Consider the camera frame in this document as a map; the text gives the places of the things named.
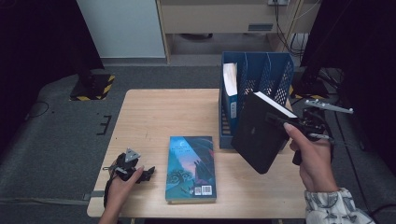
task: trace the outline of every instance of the paperback book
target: paperback book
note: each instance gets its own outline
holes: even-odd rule
[[[213,203],[217,198],[211,136],[171,136],[165,200]]]

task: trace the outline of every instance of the power outlet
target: power outlet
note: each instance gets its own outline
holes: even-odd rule
[[[290,0],[268,0],[268,6],[274,6],[276,2],[278,6],[288,6]]]

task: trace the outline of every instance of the yellow and black tape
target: yellow and black tape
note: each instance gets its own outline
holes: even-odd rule
[[[313,94],[298,94],[296,92],[294,92],[294,88],[290,85],[289,88],[289,96],[292,99],[302,99],[302,98],[309,98],[309,99],[324,99],[324,98],[328,98],[327,95],[313,95]]]
[[[82,93],[81,95],[70,96],[71,101],[90,101],[90,100],[104,100],[107,97],[108,92],[111,89],[111,85],[113,84],[115,76],[109,76],[106,82],[106,85],[103,87],[103,90],[100,91],[100,95],[91,96],[89,94]]]

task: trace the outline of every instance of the left hand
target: left hand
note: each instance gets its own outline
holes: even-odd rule
[[[105,212],[102,214],[99,223],[117,223],[121,208],[131,193],[134,184],[143,174],[144,168],[144,166],[139,167],[127,181],[123,181],[119,176],[113,179],[107,194]]]

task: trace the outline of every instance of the black book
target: black book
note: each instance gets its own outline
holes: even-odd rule
[[[251,92],[246,96],[231,145],[259,174],[265,174],[289,141],[283,123],[297,119],[262,92]]]

